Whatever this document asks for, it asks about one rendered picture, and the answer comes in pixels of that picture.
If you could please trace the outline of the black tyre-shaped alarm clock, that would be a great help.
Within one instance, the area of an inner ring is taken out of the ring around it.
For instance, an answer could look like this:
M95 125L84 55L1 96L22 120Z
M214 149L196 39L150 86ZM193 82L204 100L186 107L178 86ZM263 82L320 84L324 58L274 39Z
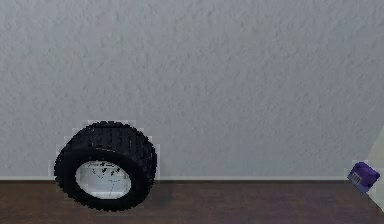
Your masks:
M58 187L99 211L124 211L149 195L158 166L154 145L129 124L100 121L79 130L54 163Z

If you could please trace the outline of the small purple box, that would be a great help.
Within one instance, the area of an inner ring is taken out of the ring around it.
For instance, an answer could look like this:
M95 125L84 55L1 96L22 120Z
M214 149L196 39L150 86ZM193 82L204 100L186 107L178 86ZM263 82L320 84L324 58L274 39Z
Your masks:
M362 193L367 193L380 178L380 174L365 162L356 163L347 179Z

